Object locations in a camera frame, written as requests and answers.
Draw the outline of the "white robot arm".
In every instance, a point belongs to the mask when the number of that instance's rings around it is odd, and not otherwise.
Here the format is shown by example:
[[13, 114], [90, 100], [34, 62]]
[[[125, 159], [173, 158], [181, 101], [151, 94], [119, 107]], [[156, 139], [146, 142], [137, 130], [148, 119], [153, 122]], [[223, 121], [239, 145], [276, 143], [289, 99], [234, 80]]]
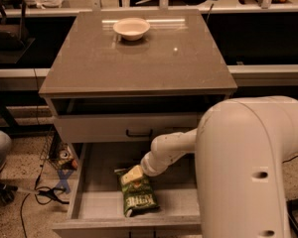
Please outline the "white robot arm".
[[203, 238], [290, 238], [282, 162], [298, 153], [298, 100], [233, 98], [186, 133], [156, 137], [128, 184], [195, 155]]

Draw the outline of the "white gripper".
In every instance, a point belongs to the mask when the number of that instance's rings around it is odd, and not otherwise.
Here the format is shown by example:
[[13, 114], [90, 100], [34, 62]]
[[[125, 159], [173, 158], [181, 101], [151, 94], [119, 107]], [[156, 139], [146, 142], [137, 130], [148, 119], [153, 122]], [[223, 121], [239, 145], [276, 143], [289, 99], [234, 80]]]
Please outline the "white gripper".
[[140, 165], [131, 168], [121, 178], [122, 184], [141, 179], [143, 172], [149, 177], [156, 177], [166, 171], [166, 166], [152, 153], [147, 153], [141, 160]]

